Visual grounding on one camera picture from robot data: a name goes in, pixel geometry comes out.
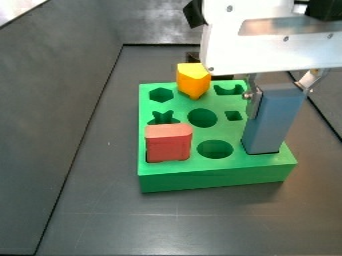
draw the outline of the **red block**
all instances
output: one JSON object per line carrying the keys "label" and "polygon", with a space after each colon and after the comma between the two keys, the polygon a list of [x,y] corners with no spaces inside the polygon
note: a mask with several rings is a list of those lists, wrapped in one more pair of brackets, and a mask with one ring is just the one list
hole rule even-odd
{"label": "red block", "polygon": [[147,162],[185,160],[189,157],[192,127],[188,124],[159,124],[145,127]]}

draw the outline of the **yellow block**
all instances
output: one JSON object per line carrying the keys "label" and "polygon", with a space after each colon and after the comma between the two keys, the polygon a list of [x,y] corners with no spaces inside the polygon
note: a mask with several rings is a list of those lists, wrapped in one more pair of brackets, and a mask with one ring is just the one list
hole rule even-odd
{"label": "yellow block", "polygon": [[208,90],[211,75],[200,63],[179,63],[176,67],[177,90],[196,100]]}

